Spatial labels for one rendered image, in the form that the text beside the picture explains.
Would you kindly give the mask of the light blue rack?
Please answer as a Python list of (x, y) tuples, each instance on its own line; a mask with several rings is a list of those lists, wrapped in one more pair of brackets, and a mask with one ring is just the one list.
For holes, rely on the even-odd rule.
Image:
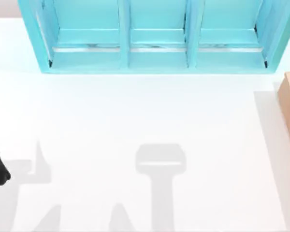
[(17, 0), (43, 73), (274, 73), (290, 0)]

